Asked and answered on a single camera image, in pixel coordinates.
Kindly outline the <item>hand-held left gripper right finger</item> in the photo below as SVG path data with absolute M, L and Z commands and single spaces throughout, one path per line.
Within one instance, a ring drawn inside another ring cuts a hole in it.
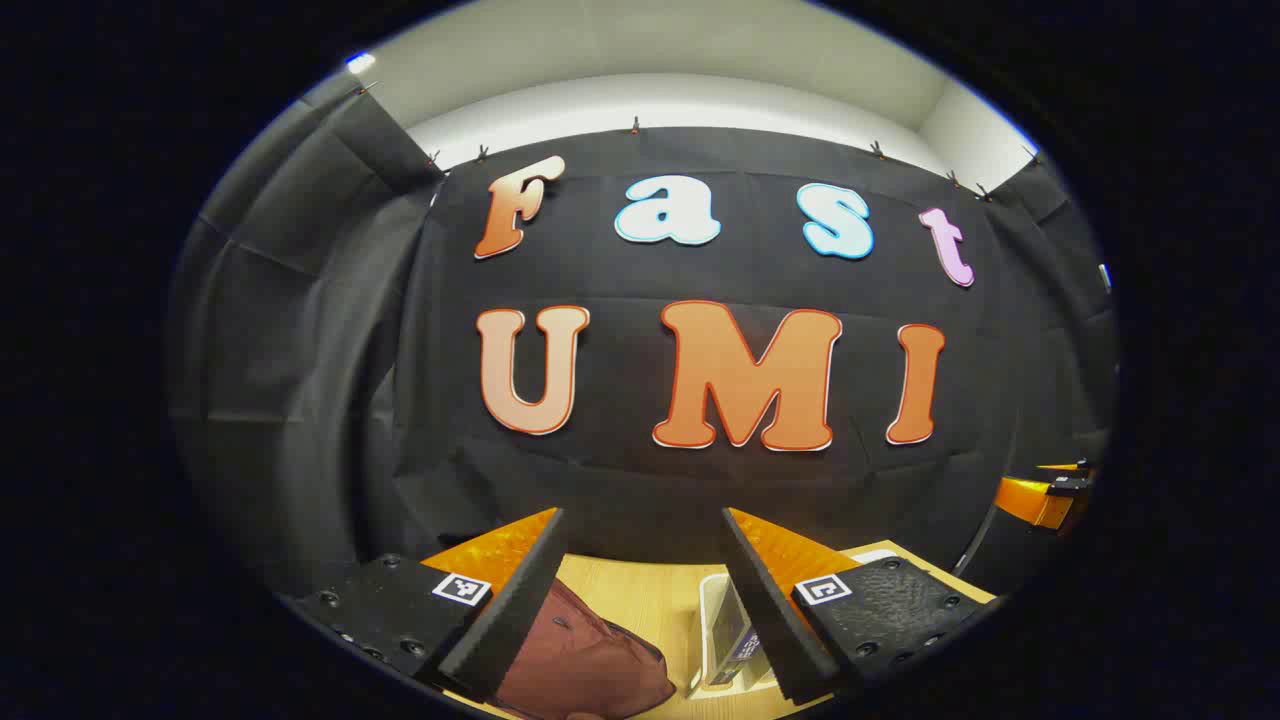
M 721 516 L 730 579 L 796 705 L 882 687 L 998 609 L 901 555 L 858 561 L 739 509 Z

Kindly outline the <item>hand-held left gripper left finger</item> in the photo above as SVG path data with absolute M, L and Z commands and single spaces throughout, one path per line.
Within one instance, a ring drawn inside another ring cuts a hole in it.
M 564 547 L 564 510 L 552 507 L 428 559 L 384 555 L 294 606 L 380 667 L 484 701 L 524 646 Z

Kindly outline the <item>blue book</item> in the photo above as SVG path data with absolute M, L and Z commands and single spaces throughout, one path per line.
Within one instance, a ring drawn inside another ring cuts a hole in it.
M 728 588 L 709 625 L 707 685 L 750 691 L 767 670 L 760 637 L 733 588 Z

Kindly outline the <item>white plastic bookshelf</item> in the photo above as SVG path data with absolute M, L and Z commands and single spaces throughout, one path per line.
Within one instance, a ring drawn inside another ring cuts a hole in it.
M 695 628 L 699 630 L 698 648 L 700 653 L 694 676 L 687 685 L 687 697 L 690 700 L 712 700 L 778 688 L 773 670 L 767 666 L 767 659 L 763 652 L 756 652 L 756 657 L 749 660 L 746 666 L 739 670 L 731 683 L 710 684 L 710 679 L 718 674 L 713 659 L 714 642 L 712 638 L 712 625 L 731 588 L 732 582 L 728 573 L 704 577 L 698 587 L 699 611 Z

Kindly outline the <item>maroon schoolbag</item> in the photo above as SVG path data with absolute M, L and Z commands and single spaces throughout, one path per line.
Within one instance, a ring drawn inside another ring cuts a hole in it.
M 525 720 L 626 720 L 675 692 L 653 643 L 602 618 L 557 580 L 489 702 Z

